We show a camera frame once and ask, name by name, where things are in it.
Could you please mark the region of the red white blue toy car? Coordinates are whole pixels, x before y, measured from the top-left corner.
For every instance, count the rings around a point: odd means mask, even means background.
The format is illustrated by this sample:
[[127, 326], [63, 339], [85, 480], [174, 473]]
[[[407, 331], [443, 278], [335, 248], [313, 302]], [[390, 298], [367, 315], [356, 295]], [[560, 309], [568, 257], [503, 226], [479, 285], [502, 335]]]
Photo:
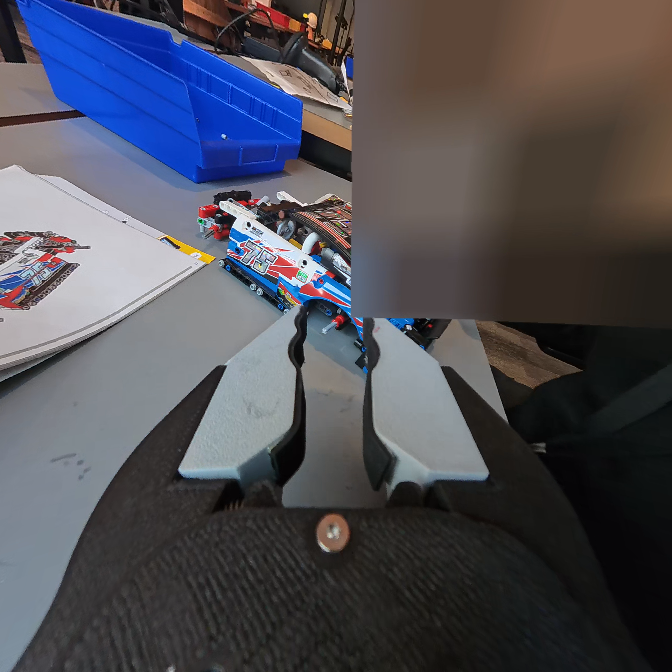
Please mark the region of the red white blue toy car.
[[276, 196], [219, 192], [198, 210], [200, 232], [228, 240], [220, 267], [281, 312], [320, 310], [329, 318], [324, 334], [355, 326], [356, 364], [366, 370], [364, 323], [351, 312], [351, 203], [334, 194], [313, 203]]

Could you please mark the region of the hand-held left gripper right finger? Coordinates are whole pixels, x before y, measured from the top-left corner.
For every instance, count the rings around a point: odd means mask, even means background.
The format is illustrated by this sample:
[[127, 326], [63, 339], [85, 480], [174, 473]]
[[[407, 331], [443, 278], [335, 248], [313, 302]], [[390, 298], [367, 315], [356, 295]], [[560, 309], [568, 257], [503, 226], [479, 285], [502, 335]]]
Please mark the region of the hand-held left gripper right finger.
[[386, 318], [364, 319], [363, 459], [375, 491], [484, 482], [489, 470], [438, 361]]

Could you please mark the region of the instruction booklet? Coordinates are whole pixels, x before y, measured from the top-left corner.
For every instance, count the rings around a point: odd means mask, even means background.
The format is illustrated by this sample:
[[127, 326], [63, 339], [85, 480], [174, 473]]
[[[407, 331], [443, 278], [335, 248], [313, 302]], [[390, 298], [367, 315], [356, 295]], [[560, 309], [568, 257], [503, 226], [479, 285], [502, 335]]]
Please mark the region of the instruction booklet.
[[104, 331], [214, 257], [67, 180], [1, 170], [1, 380]]

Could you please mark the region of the printed paper sheet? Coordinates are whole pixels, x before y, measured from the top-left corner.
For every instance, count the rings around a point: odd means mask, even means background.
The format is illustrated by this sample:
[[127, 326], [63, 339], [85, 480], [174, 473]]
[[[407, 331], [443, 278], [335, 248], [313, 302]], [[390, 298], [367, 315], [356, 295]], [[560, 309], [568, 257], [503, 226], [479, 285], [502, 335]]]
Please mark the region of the printed paper sheet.
[[338, 107], [346, 115], [352, 115], [352, 106], [349, 102], [330, 91], [324, 84], [304, 71], [292, 65], [262, 61], [248, 56], [244, 56], [243, 59], [264, 73], [269, 80], [286, 93]]

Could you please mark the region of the blue plastic bin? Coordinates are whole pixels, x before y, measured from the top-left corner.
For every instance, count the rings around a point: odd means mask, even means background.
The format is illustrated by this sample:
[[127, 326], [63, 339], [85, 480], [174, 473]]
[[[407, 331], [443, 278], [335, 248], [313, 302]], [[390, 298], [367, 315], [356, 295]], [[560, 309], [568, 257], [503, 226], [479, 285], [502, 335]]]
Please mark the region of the blue plastic bin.
[[302, 102], [162, 28], [68, 1], [18, 1], [55, 95], [195, 183], [281, 172]]

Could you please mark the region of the black barcode scanner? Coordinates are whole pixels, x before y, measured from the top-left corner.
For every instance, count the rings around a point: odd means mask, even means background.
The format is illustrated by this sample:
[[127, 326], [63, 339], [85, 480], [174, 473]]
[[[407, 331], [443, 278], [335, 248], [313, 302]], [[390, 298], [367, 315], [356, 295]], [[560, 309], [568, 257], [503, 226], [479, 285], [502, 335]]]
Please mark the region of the black barcode scanner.
[[319, 81], [333, 94], [340, 95], [348, 90], [346, 80], [337, 74], [321, 56], [310, 49], [307, 34], [293, 33], [280, 50], [279, 63], [291, 65]]

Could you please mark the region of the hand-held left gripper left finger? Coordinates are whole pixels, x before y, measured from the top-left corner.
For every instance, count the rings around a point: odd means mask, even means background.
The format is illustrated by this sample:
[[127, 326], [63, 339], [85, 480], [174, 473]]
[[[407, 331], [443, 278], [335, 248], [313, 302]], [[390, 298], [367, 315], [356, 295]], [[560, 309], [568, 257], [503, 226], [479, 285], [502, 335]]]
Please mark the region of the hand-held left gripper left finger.
[[184, 479], [285, 483], [305, 454], [307, 311], [295, 307], [225, 364], [178, 467]]

